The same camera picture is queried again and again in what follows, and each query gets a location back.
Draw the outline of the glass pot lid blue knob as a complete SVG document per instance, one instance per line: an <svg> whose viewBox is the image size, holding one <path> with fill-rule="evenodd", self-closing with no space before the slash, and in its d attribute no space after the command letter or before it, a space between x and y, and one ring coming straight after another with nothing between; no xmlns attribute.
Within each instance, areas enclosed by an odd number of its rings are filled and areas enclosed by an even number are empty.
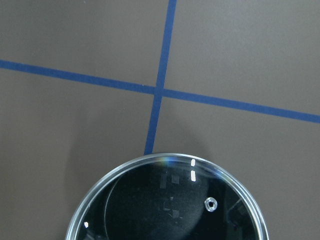
<svg viewBox="0 0 320 240"><path fill-rule="evenodd" d="M263 214L233 175L203 158L155 153L113 169L85 195L67 240L267 240Z"/></svg>

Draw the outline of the brown paper table cover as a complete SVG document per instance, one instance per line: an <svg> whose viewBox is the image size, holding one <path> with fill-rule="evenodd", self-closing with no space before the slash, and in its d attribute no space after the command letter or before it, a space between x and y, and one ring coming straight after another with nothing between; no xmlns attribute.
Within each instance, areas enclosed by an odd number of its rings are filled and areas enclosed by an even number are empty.
<svg viewBox="0 0 320 240"><path fill-rule="evenodd" d="M319 1L1 1L1 239L64 239L102 176L161 152L235 176L272 240L319 239Z"/></svg>

